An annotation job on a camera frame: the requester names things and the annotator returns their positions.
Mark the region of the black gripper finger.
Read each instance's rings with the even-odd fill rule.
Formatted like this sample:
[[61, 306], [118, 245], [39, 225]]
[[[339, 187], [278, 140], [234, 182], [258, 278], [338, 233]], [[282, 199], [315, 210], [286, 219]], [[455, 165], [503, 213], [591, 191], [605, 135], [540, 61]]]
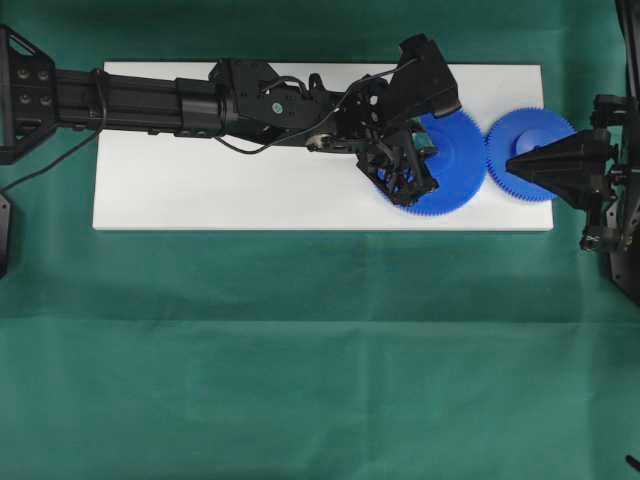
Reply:
[[608, 200], [608, 184], [604, 174], [589, 168], [506, 173], [507, 191], [529, 202], [560, 198], [572, 208], [588, 210], [596, 202]]
[[581, 130], [549, 145], [515, 156], [506, 163], [509, 173], [533, 173], [580, 168], [587, 162], [605, 162], [611, 156], [608, 130]]

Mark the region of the black gripper finger green tape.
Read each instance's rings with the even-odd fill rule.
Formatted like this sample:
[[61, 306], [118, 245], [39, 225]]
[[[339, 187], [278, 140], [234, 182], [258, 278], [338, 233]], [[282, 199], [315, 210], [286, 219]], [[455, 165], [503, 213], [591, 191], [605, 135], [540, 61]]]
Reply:
[[376, 153], [359, 153], [356, 166], [392, 204], [413, 206], [439, 189], [426, 165], [436, 152], [435, 147], [384, 146]]
[[435, 154], [435, 145], [419, 119], [411, 119], [407, 123], [407, 130], [409, 133], [407, 152], [409, 154], [417, 156], [433, 156]]

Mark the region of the black taped gripper body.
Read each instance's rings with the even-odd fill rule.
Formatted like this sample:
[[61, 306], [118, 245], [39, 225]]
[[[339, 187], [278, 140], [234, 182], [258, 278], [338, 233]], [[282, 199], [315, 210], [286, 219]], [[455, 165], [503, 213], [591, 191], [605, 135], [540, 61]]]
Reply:
[[425, 159], [414, 136], [424, 128], [416, 119], [425, 112], [425, 75], [383, 72], [354, 81], [346, 91], [325, 88], [316, 73], [309, 77], [313, 94], [326, 94], [327, 113], [305, 134], [312, 152], [346, 153], [360, 165], [418, 165]]

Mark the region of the black other arm gripper body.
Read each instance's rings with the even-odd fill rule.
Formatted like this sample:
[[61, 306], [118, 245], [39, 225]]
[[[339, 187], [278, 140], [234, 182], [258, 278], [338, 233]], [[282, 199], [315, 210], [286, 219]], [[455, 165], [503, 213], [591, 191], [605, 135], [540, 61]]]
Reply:
[[587, 251], [628, 252], [639, 230], [639, 100], [598, 95], [585, 133]]

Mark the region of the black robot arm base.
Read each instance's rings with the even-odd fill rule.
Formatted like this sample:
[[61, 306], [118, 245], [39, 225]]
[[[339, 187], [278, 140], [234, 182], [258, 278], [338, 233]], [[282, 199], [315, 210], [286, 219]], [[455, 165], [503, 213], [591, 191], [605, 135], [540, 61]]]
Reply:
[[624, 215], [623, 200], [605, 210], [605, 252], [609, 255], [611, 280], [639, 305], [639, 210]]

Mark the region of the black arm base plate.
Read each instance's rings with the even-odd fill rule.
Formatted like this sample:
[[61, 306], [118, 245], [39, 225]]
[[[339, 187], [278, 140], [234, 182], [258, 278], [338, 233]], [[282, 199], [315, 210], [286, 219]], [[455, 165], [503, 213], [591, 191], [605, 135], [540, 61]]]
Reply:
[[0, 277], [3, 278], [8, 269], [9, 233], [11, 224], [11, 203], [0, 195]]

